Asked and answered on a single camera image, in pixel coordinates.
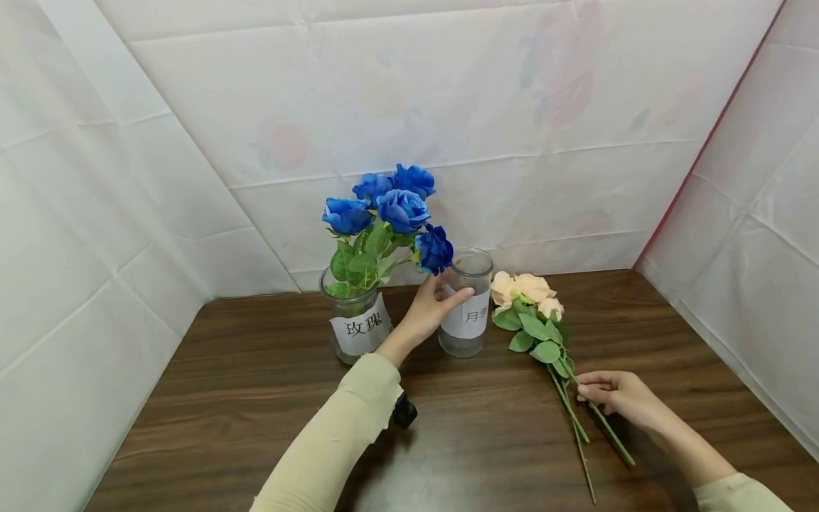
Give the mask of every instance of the paper label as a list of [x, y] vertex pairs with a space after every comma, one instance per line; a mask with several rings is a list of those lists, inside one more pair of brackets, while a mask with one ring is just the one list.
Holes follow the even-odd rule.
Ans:
[[[444, 296], [451, 297], [455, 290], [449, 284], [444, 285]], [[477, 338], [486, 330], [486, 319], [489, 317], [489, 290], [470, 298], [456, 307], [441, 322], [441, 328], [450, 336], [462, 339]]]
[[384, 297], [381, 293], [378, 294], [375, 306], [361, 315], [354, 318], [340, 316], [332, 318], [330, 324], [333, 326], [338, 345], [344, 353], [351, 356], [361, 356], [375, 351], [392, 332], [392, 322], [387, 308], [384, 307]]

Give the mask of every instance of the glass vase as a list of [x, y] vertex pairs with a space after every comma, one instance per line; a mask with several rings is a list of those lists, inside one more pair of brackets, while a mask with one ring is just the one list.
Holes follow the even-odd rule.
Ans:
[[378, 284], [353, 297], [335, 297], [328, 288], [337, 280], [327, 268], [319, 289], [333, 304], [330, 344], [343, 363], [353, 365], [362, 355], [375, 351], [392, 332], [392, 322], [378, 293]]
[[475, 294], [453, 309], [438, 329], [438, 343], [450, 356], [472, 357], [483, 348], [494, 266], [489, 253], [475, 247], [459, 249], [452, 258], [452, 271], [444, 292], [450, 295], [461, 288], [473, 288]]

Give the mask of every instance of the wrinkled cloth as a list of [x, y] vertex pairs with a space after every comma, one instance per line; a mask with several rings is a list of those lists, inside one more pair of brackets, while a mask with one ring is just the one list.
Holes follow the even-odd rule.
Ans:
[[[387, 428], [403, 392], [399, 383], [398, 370], [380, 355], [359, 359], [284, 453], [251, 512], [333, 512], [353, 466]], [[694, 493], [702, 512], [790, 512], [742, 473]]]
[[694, 489], [702, 512], [792, 512], [773, 492], [742, 473]]

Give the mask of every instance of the artificial flower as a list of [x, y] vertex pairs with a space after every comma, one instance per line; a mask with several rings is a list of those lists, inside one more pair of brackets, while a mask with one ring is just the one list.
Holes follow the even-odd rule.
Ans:
[[408, 190], [391, 190], [376, 199], [376, 206], [378, 216], [389, 222], [392, 231], [398, 234], [413, 233], [430, 216], [423, 199]]
[[368, 203], [347, 197], [328, 197], [321, 220], [330, 224], [339, 234], [354, 235], [367, 229], [373, 223], [373, 216], [367, 211]]
[[492, 301], [501, 311], [512, 307], [512, 291], [514, 291], [514, 277], [501, 270], [495, 274], [490, 286]]
[[396, 187], [391, 176], [367, 173], [361, 176], [361, 181], [353, 187], [353, 193], [359, 199], [369, 201], [375, 207], [376, 200]]
[[405, 169], [403, 165], [396, 164], [396, 170], [392, 173], [392, 181], [396, 188], [409, 190], [417, 193], [422, 201], [426, 201], [435, 193], [435, 178], [423, 167], [411, 165]]
[[532, 274], [516, 275], [514, 284], [516, 290], [538, 304], [557, 295], [557, 292], [549, 288], [545, 279]]
[[427, 232], [415, 235], [415, 251], [418, 253], [418, 266], [432, 275], [439, 275], [452, 266], [455, 251], [446, 232], [441, 226], [427, 224]]
[[560, 304], [560, 301], [552, 297], [543, 299], [537, 305], [537, 310], [546, 318], [551, 317], [552, 313], [555, 313], [558, 321], [563, 318], [563, 304]]

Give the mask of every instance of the wooden table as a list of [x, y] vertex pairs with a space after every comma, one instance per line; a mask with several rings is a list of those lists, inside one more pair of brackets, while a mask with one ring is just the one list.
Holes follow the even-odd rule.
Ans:
[[[740, 471], [798, 512], [817, 510], [819, 466], [640, 275], [549, 279], [572, 325], [577, 371], [638, 373]], [[397, 321], [412, 288], [384, 291]], [[316, 293], [203, 307], [86, 510], [245, 512], [278, 458], [347, 367]], [[696, 510], [681, 475], [622, 421], [627, 469], [580, 409], [600, 502], [586, 490], [572, 430], [545, 369], [507, 351], [510, 333], [457, 360], [430, 340], [401, 369], [419, 417], [386, 431], [355, 467], [338, 510]]]

